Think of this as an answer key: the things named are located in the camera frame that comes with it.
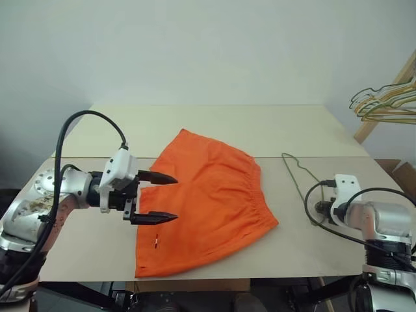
white wall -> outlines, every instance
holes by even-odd
[[[325,104],[353,133],[349,98],[393,80],[415,15],[414,0],[3,0],[0,180],[22,185],[92,103]],[[415,141],[382,125],[365,145],[413,161]]]

orange shorts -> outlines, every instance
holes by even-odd
[[[179,183],[142,189],[140,212],[179,218],[138,226],[136,277],[167,276],[231,255],[278,225],[254,159],[182,129],[151,167]]]

wooden stand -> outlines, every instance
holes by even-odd
[[[397,75],[393,84],[396,83],[408,83],[413,75],[415,75],[416,67],[416,51],[413,52],[407,63],[404,65],[400,73]],[[363,122],[360,128],[354,135],[354,138],[358,143],[363,143],[364,140],[370,135],[371,131],[377,126],[378,122]]]

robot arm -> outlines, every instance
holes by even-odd
[[[336,198],[317,203],[316,211],[332,224],[360,230],[365,242],[379,247],[365,246],[364,283],[357,287],[356,311],[416,311],[416,273],[408,269],[410,212],[402,205],[362,202],[361,196],[347,206],[348,200],[361,190],[356,177],[336,175],[335,184]],[[402,261],[395,261],[390,254]]]
[[[38,174],[30,190],[14,200],[2,218],[0,289],[28,259],[49,221],[47,217],[53,204],[53,177],[52,170]],[[17,284],[0,298],[0,302],[24,300],[36,289],[46,255],[74,209],[99,207],[102,213],[109,213],[111,209],[123,211],[123,219],[137,225],[160,224],[177,218],[176,215],[163,212],[136,213],[140,181],[177,183],[168,175],[138,170],[137,159],[123,148],[107,161],[103,172],[82,172],[74,166],[68,166],[62,178],[56,221],[42,251],[23,271]]]

white tabletop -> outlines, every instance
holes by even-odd
[[[64,163],[70,162],[89,171],[102,170],[105,161],[65,159]],[[146,169],[152,162],[152,159],[140,159],[140,166]],[[280,224],[259,241],[223,260],[163,279],[288,278],[360,273],[365,260],[363,247],[311,225],[282,159],[256,159],[256,162],[262,169],[266,202]],[[319,179],[331,179],[336,173],[354,174],[362,188],[398,188],[369,157],[304,158],[301,162]],[[41,170],[52,166],[50,159]],[[303,171],[293,168],[305,193],[315,182]],[[394,194],[377,192],[366,194],[364,198],[406,204],[415,217],[416,210]],[[318,200],[319,192],[316,192],[311,198],[311,206]],[[110,214],[101,214],[94,208],[74,211],[48,254],[41,280],[133,280],[136,230],[136,226],[122,220],[118,211]],[[353,229],[344,232],[360,237]]]
[[[253,157],[368,157],[325,107],[212,105],[94,105],[125,133],[131,153],[156,158],[182,128],[213,137]],[[85,116],[68,135],[63,157],[111,157],[117,132],[96,116]]]

